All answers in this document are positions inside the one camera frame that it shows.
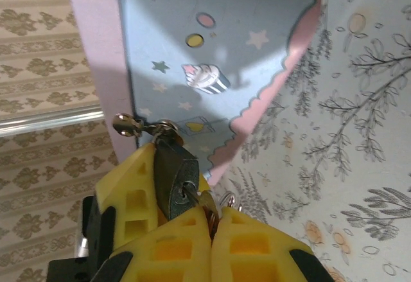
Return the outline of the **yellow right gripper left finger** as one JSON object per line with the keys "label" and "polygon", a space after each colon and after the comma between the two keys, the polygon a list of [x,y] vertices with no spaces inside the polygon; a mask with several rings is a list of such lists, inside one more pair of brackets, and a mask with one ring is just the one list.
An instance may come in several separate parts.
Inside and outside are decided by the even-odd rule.
{"label": "yellow right gripper left finger", "polygon": [[116,249],[96,281],[210,281],[211,239],[206,214],[194,207]]}

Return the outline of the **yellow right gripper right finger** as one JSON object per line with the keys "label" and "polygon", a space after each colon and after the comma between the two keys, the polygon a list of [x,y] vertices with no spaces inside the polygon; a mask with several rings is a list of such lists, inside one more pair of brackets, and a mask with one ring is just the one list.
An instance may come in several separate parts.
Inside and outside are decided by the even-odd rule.
{"label": "yellow right gripper right finger", "polygon": [[327,282],[333,278],[305,243],[225,207],[212,243],[212,280]]}

